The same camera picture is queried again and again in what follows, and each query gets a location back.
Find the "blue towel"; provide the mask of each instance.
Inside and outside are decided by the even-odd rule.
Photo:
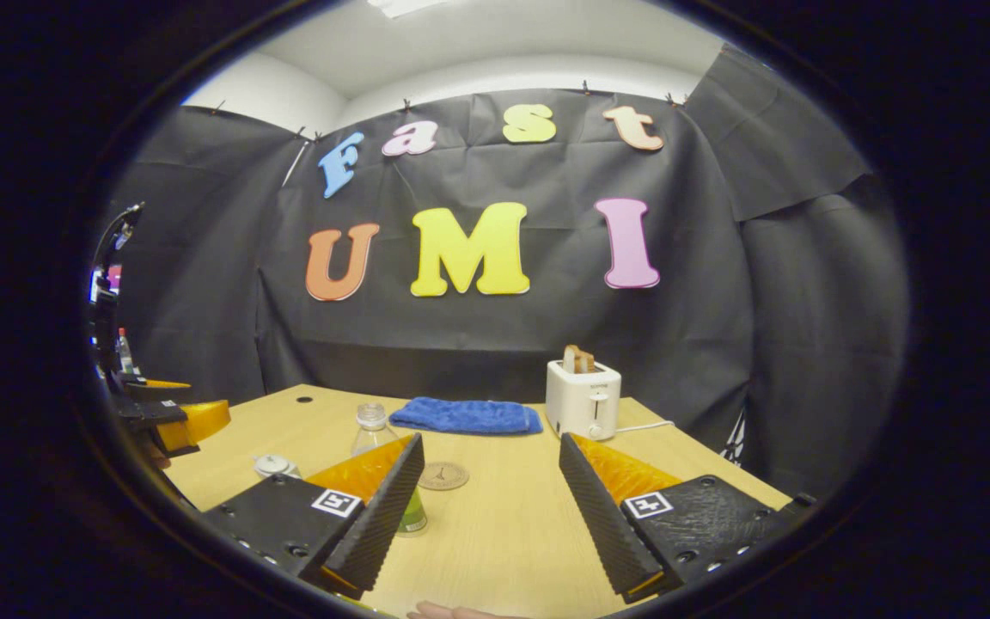
[[[392,413],[390,419],[393,426],[453,434],[537,434],[541,431],[537,411],[514,402],[449,402],[416,397]]]

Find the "wooden table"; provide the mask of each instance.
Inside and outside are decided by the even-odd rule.
[[[302,396],[313,401],[298,402]],[[407,401],[298,385],[237,405],[228,427],[203,440],[201,451],[174,458],[169,477],[201,510],[258,482],[256,456],[284,456],[307,477],[349,457],[354,415],[366,402],[380,402],[390,414]],[[424,599],[533,619],[586,619],[626,608],[560,473],[560,443],[545,407],[530,406],[540,413],[541,434],[423,432],[425,460],[459,463],[470,479],[455,490],[419,489],[425,533],[394,538],[362,604],[400,618]],[[618,427],[660,420],[632,397],[622,397],[618,419]],[[673,426],[620,432],[605,444],[684,481],[718,475],[773,509],[790,501]]]

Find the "plastic bottle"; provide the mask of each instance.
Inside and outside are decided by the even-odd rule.
[[[126,375],[138,375],[140,368],[132,364],[132,352],[129,350],[129,338],[125,337],[125,328],[117,329],[117,352],[121,356],[121,370]]]
[[[350,455],[356,456],[364,454],[366,451],[374,450],[393,440],[400,439],[392,428],[388,427],[388,415],[384,412],[381,404],[362,404],[357,407],[357,437],[354,438],[353,446],[350,448]],[[407,509],[404,510],[404,518],[400,521],[400,528],[396,530],[397,536],[415,536],[423,531],[427,524],[423,501],[419,500],[419,489],[415,489],[412,500],[407,502]]]

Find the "white ceiling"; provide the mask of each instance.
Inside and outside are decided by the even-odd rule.
[[[428,71],[504,56],[609,56],[700,77],[721,45],[643,0],[449,0],[396,19],[349,0],[259,51],[352,99]]]

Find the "wooden coaster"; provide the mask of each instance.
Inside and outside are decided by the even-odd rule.
[[[464,486],[468,471],[455,463],[428,463],[419,476],[419,485],[428,490],[452,490]]]

